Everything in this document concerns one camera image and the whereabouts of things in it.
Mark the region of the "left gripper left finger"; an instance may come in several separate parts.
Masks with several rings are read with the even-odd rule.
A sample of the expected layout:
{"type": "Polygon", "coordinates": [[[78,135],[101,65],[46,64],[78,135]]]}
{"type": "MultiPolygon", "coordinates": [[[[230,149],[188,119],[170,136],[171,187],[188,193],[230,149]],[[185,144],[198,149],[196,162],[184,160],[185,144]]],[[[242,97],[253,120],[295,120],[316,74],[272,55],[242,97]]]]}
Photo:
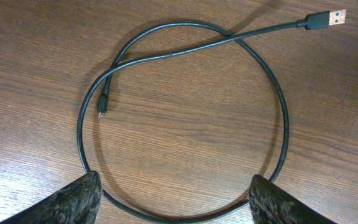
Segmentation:
{"type": "Polygon", "coordinates": [[[94,224],[101,204],[101,180],[91,171],[2,224],[94,224]]]}

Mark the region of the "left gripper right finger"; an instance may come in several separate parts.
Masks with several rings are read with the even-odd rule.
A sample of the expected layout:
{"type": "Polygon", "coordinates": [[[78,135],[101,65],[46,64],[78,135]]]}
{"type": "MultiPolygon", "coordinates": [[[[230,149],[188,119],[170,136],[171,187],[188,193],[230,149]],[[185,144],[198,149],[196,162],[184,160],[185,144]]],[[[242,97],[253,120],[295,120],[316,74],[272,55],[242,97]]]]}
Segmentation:
{"type": "Polygon", "coordinates": [[[256,224],[335,224],[259,174],[252,177],[248,199],[256,224]]]}

